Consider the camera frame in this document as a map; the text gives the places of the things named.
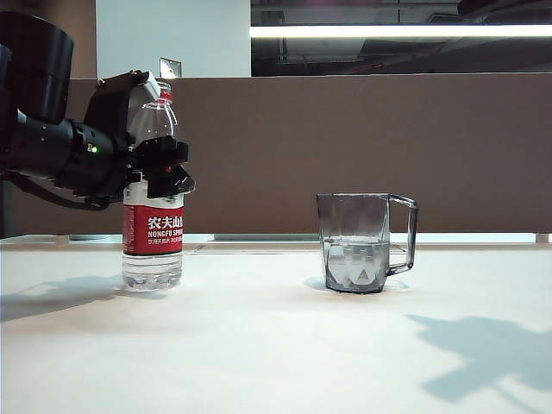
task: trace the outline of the water in pitcher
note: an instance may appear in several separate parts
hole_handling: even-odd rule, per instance
[[[323,240],[326,284],[338,291],[382,288],[389,268],[389,242],[374,237],[341,236]]]

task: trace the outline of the white wall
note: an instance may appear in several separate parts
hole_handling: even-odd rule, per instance
[[[159,76],[159,57],[184,77],[251,76],[250,0],[97,0],[97,75]]]

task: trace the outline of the ceiling light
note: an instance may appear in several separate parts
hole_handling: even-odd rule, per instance
[[[249,36],[252,39],[551,37],[552,25],[258,26],[249,28]]]

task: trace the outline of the brown partition wall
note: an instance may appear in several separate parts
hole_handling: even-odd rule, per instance
[[[73,80],[82,119],[95,82]],[[419,231],[552,232],[552,74],[173,80],[191,146],[196,233],[317,231],[317,192],[418,200]],[[12,191],[21,233],[119,233],[121,205],[85,213]]]

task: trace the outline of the robotic arm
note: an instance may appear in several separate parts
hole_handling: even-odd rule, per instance
[[[181,166],[188,146],[171,136],[142,142],[127,128],[129,107],[160,93],[150,72],[100,79],[84,122],[65,119],[72,40],[34,16],[0,13],[0,178],[49,202],[103,210],[122,201],[122,190],[141,173],[147,196],[166,197],[195,188]],[[48,179],[84,201],[37,185]]]

